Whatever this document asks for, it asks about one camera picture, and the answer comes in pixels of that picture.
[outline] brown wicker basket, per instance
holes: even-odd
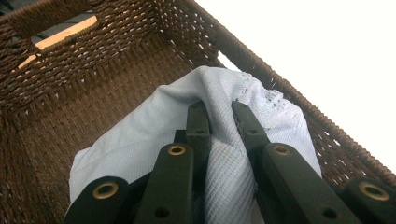
[[[43,50],[32,43],[89,9],[95,25]],[[390,170],[191,0],[41,1],[0,18],[0,41],[0,223],[62,222],[77,151],[159,85],[222,66],[219,50],[304,111],[328,183],[367,175],[396,187]]]

